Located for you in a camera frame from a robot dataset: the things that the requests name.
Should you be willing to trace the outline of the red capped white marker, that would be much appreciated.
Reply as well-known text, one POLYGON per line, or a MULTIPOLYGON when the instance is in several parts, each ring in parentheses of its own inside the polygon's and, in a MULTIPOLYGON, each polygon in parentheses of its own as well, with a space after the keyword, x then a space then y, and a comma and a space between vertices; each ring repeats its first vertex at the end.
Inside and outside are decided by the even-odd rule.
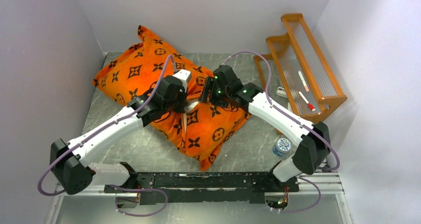
POLYGON ((315 107, 307 100, 307 98, 304 96, 304 94, 301 91, 299 91, 298 94, 303 99, 303 101, 307 104, 308 108, 312 112, 314 112, 316 110, 315 107))

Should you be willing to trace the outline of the white pillow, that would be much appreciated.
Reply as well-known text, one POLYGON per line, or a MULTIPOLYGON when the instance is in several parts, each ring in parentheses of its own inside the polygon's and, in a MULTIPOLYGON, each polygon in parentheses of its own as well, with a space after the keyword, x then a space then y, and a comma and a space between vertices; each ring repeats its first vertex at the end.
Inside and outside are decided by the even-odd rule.
POLYGON ((183 125, 183 127, 182 127, 182 131, 183 131, 182 138, 183 138, 183 140, 186 139, 187 114, 190 113, 197 106, 198 103, 199 103, 199 101, 197 99, 187 101, 187 104, 184 108, 184 113, 182 115, 182 125, 183 125))

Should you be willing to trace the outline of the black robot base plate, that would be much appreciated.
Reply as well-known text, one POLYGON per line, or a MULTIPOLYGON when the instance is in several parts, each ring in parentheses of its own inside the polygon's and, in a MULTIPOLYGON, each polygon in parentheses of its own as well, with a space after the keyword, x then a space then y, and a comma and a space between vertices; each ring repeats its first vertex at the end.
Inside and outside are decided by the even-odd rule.
POLYGON ((264 204, 269 194, 298 192, 297 178, 278 181, 268 172, 210 172, 170 173, 139 172, 122 189, 109 185, 104 192, 127 193, 129 189, 143 189, 139 193, 140 205, 158 203, 248 202, 264 204))

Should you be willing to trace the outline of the orange wooden shelf rack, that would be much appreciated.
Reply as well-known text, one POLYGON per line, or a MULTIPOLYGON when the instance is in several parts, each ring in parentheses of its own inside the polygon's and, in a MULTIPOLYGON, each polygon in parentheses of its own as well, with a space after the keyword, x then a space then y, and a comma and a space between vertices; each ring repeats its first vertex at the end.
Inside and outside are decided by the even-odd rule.
POLYGON ((290 102, 294 113, 306 120, 318 123, 325 121, 347 96, 344 94, 337 78, 330 68, 315 37, 301 13, 287 13, 281 16, 286 28, 283 35, 269 36, 266 43, 270 52, 262 57, 255 56, 254 61, 261 84, 266 85, 262 70, 263 59, 274 63, 275 86, 283 87, 287 98, 284 105, 290 102), (309 92, 306 92, 299 78, 298 71, 304 75, 309 92), (298 92, 301 91, 315 107, 312 112, 298 92))

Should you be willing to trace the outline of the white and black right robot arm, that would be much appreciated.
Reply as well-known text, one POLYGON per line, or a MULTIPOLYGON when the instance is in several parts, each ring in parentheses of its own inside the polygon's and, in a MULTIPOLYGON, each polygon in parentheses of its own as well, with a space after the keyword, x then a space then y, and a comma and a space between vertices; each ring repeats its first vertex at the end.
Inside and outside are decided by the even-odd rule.
POLYGON ((279 105, 257 85, 243 84, 230 66, 219 66, 213 76, 205 79, 199 101, 222 108, 242 109, 287 137, 295 147, 295 153, 271 169, 268 186, 273 191, 280 191, 295 176, 313 174, 331 152, 326 124, 305 120, 279 105))

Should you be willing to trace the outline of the small white box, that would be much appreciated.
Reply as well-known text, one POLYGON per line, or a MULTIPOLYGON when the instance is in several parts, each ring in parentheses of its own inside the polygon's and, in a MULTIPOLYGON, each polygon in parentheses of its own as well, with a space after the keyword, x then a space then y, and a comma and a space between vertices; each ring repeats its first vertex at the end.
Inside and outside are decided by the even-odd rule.
POLYGON ((286 91, 283 87, 278 87, 276 90, 276 95, 279 97, 287 98, 286 91))

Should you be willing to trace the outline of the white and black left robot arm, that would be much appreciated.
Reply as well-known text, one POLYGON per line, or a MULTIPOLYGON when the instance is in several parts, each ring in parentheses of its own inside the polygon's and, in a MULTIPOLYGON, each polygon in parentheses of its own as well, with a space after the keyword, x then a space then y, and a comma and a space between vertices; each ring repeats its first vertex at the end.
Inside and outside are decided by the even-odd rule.
POLYGON ((125 192, 135 190, 138 179, 128 168, 93 161, 101 150, 160 120, 164 114, 183 112, 190 79, 191 73, 187 70, 168 75, 157 82, 150 96, 133 98, 116 115, 85 135, 68 142, 54 141, 50 148, 50 170, 63 192, 74 195, 90 184, 118 185, 125 192))

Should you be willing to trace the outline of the blue capped plastic bottle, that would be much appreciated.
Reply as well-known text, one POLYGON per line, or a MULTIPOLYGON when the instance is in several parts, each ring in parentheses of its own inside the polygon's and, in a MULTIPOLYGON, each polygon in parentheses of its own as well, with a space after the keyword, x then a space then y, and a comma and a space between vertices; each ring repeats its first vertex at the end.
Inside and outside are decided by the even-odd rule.
POLYGON ((274 144, 272 151, 276 156, 282 157, 287 155, 291 148, 292 144, 287 138, 279 138, 274 144))

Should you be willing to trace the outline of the white pink test strip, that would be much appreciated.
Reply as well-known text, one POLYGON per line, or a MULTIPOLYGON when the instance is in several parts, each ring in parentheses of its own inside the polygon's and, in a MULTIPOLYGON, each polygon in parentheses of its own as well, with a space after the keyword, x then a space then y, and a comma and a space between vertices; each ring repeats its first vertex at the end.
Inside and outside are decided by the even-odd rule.
POLYGON ((306 91, 306 92, 309 92, 309 87, 308 87, 308 85, 307 85, 307 83, 306 83, 306 80, 305 80, 305 78, 304 78, 304 75, 302 74, 302 72, 301 72, 301 71, 298 71, 298 75, 299 75, 299 78, 300 78, 300 80, 301 80, 301 82, 302 82, 302 85, 303 85, 303 87, 304 87, 305 91, 306 91))

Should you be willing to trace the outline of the orange patterned pillowcase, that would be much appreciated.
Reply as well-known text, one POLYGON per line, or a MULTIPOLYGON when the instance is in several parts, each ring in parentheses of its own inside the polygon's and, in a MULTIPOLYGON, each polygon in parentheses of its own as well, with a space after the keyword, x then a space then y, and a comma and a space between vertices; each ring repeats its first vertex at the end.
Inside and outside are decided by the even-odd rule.
POLYGON ((222 145, 251 115, 231 105, 199 102, 212 72, 196 66, 148 28, 139 26, 137 34, 140 42, 101 69, 93 85, 123 106, 142 97, 150 98, 152 105, 162 100, 164 107, 173 107, 151 125, 207 171, 222 145))

